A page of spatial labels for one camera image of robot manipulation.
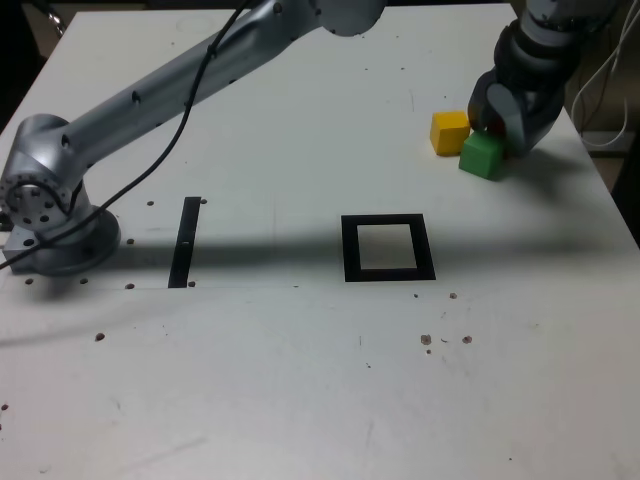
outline black tape strip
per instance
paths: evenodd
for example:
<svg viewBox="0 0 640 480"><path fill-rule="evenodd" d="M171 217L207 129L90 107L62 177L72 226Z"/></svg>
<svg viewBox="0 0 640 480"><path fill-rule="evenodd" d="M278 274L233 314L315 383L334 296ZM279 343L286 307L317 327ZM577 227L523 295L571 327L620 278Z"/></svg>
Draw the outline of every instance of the black tape strip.
<svg viewBox="0 0 640 480"><path fill-rule="evenodd" d="M196 240L200 197L186 197L182 206L182 218L178 228L178 238L173 250L169 288L186 288L191 268L193 245Z"/></svg>

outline black cable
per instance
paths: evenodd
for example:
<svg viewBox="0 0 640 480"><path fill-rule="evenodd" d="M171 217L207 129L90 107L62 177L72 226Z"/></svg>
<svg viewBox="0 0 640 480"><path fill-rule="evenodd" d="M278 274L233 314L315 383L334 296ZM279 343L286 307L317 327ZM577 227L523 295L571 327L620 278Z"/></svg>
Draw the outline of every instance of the black cable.
<svg viewBox="0 0 640 480"><path fill-rule="evenodd" d="M158 159L155 162L153 162L153 164L147 170L145 170L138 178L133 180L126 187L124 187L122 190L116 193L113 197L111 197L109 200L107 200L98 208L96 208L91 215L87 216L80 223L78 223L74 227L71 227L69 230L66 230L56 235L55 237L50 238L49 240L41 241L37 245L19 253L15 257L10 258L6 262L0 264L0 270L13 265L14 263L17 263L20 260L23 260L30 255L33 255L38 250L41 250L45 247L49 247L54 243L59 242L60 240L63 240L68 236L73 235L74 233L80 231L81 229L86 227L89 223L91 223L100 215L102 215L104 212L106 212L107 208L109 208L115 202L120 200L120 198L122 198L124 195L126 195L135 187L137 187L140 183L142 183L149 175L151 175L162 164L162 162L165 161L165 159L171 153L171 150L173 150L173 147L175 147L176 143L178 143L178 140L180 139L180 135L182 135L182 131L184 130L184 127L187 125L187 120L189 120L189 113L191 112L191 108L193 107L193 103L195 102L196 94L198 92L198 87L200 86L200 82L207 68L207 65L209 64L212 58L215 58L216 49L218 48L218 45L220 45L222 38L227 34L229 29L234 24L234 22L238 19L238 17L243 12L243 10L247 8L253 1L254 0L243 0L240 6L233 12L233 15L229 17L229 20L227 20L227 23L224 24L224 27L222 27L222 30L218 32L213 42L211 42L211 44L207 47L207 53L203 57L202 62L200 62L200 66L198 67L198 72L196 73L195 80L191 85L189 99L185 103L185 109L184 109L184 113L182 114L182 120L180 121L180 125L178 126L176 133L173 135L173 138L169 142L169 145L167 145L167 148L164 149L164 152L162 152L162 154L158 157Z"/></svg>

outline white table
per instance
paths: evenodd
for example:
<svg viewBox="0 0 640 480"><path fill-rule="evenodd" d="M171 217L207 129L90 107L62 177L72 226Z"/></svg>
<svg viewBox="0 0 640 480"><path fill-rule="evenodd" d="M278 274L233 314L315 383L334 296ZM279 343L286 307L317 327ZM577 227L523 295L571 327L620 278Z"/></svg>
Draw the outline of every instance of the white table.
<svg viewBox="0 0 640 480"><path fill-rule="evenodd" d="M22 118L71 120L226 16L79 14L0 152ZM428 142L513 18L389 8L363 37L316 31L195 109L113 207L114 259L0 272L0 478L638 478L640 253L569 118L500 182ZM177 123L94 167L94 203ZM196 287L167 289L187 196L208 200ZM423 214L437 280L345 283L341 215L389 213Z"/></svg>

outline wire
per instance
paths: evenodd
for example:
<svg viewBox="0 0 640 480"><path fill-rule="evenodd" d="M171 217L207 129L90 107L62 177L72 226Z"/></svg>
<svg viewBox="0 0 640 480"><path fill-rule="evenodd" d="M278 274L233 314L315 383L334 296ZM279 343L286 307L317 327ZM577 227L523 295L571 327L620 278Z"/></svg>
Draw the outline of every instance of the wire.
<svg viewBox="0 0 640 480"><path fill-rule="evenodd" d="M633 29L633 27L635 26L636 22L638 21L638 19L640 18L640 11L636 12L636 14L633 17L633 20L631 20L631 23L629 24L629 26L627 27L626 30L624 30L622 32L622 34L620 35L620 41L618 42L618 46L614 49L613 52L611 52L611 55L609 55L609 57L604 61L604 63L600 66L600 68L596 71L596 73L593 74L593 76L587 81L587 83L585 83L583 85L583 87L580 89L580 91L578 92L578 94L576 95L576 97L573 99L573 104L571 105L571 121L574 123L575 125L575 113L576 113L576 105L578 103L578 100L580 98L580 96L584 93L584 91L589 87L589 85L591 85L591 83L593 83L593 81L598 78L598 76L604 71L604 69L609 65L609 63L611 62L611 60L613 60L613 58L616 56L616 54L620 51L620 49L622 48L622 46L624 45L624 41L627 39L627 37L629 36L629 33L631 32L631 30ZM603 144L595 144L595 143L590 143L590 142L586 142L583 141L586 145L589 145L591 147L607 147L609 145L611 145L612 143L614 143L615 141L617 141L620 137L622 137L622 135L624 134L625 128L627 127L627 120L628 120L628 105L627 105L627 99L625 98L624 100L624 116L625 116L625 121L624 124L622 126L622 129L620 130L620 132L618 133L618 135L616 135L616 137L611 140L610 142L607 143L603 143Z"/></svg>
<svg viewBox="0 0 640 480"><path fill-rule="evenodd" d="M65 230L64 232L56 235L55 237L50 238L49 240L43 240L39 242L37 245L31 247L30 249L24 250L23 252L17 254L15 257L11 257L4 263L0 264L0 270L13 265L14 263L17 263L20 260L23 260L29 257L30 255L33 255L38 250L42 250L45 247L50 247L54 243L59 242L60 240L63 240L68 236L73 235L74 233L80 231L81 229L89 225L89 223L91 223L100 215L102 215L104 212L106 212L107 209L111 205L113 205L115 202L117 202L120 198L122 198L124 195L126 195L135 187L137 187L140 183L142 183L149 175L151 175L162 164L162 162L165 161L165 159L171 153L171 150L173 150L173 147L175 147L176 143L178 143L178 140L180 139L180 135L182 135L182 131L184 130L184 127L187 125L187 120L189 120L189 113L191 112L191 108L193 107L193 104L195 102L196 94L198 92L198 87L200 86L200 82L207 68L207 65L209 64L212 58L215 59L216 49L218 48L218 45L220 45L220 42L222 41L223 37L229 31L229 29L234 24L234 22L238 19L242 11L245 8L247 8L253 1L254 0L243 0L240 6L233 12L231 17L229 17L229 20L227 20L227 23L225 23L224 27L222 27L222 29L218 32L213 42L211 42L211 44L207 47L207 53L202 58L202 62L200 62L200 66L198 67L198 72L196 73L196 77L193 81L193 84L191 85L191 91L189 92L189 99L185 103L185 109L184 109L184 113L182 114L182 120L180 121L180 125L178 126L176 133L174 133L173 138L171 139L167 147L164 149L162 154L160 154L158 159L155 162L153 162L153 164L147 170L145 170L140 176L138 176L135 180L133 180L131 183L125 186L122 190L117 192L109 200L107 200L98 208L96 208L93 211L93 213L87 216L84 220L76 224L74 227L71 227L69 230Z"/></svg>
<svg viewBox="0 0 640 480"><path fill-rule="evenodd" d="M627 32L627 30L629 29L629 20L633 17L634 13L633 11L636 9L636 7L638 6L638 1L639 0L633 0L633 3L631 4L631 6L629 7L629 11L627 12L627 17L624 19L624 24L622 25L622 31L620 32L620 41L622 41L622 36ZM622 53L621 51L618 51L618 53L616 54L616 59L613 61L613 67L611 67L611 71L615 72L616 68L618 68L618 60L620 60L620 53Z"/></svg>
<svg viewBox="0 0 640 480"><path fill-rule="evenodd" d="M611 52L613 52L613 37L611 35L611 28L607 28L607 40L608 40L607 45L608 45L609 55L611 55ZM595 108L593 109L593 111L591 112L588 118L587 118L587 112L585 111L585 107L584 107L584 95L580 97L581 108L583 112L582 124L580 125L580 136L582 136L586 128L593 121L596 114L600 110L600 107L602 107L602 102L604 101L605 93L607 92L607 87L609 86L609 80L611 79L612 74L613 74L613 69L607 70L607 73L604 76L604 82L602 82L602 88L600 89L600 97L598 98L598 102L596 103Z"/></svg>

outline green cube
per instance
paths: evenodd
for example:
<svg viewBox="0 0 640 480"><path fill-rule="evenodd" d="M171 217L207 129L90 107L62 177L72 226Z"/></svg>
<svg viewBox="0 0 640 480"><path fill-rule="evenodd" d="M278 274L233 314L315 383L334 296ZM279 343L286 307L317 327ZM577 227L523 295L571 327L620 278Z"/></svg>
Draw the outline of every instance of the green cube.
<svg viewBox="0 0 640 480"><path fill-rule="evenodd" d="M502 140L485 132L473 132L464 142L458 167L478 177L490 179L502 160Z"/></svg>

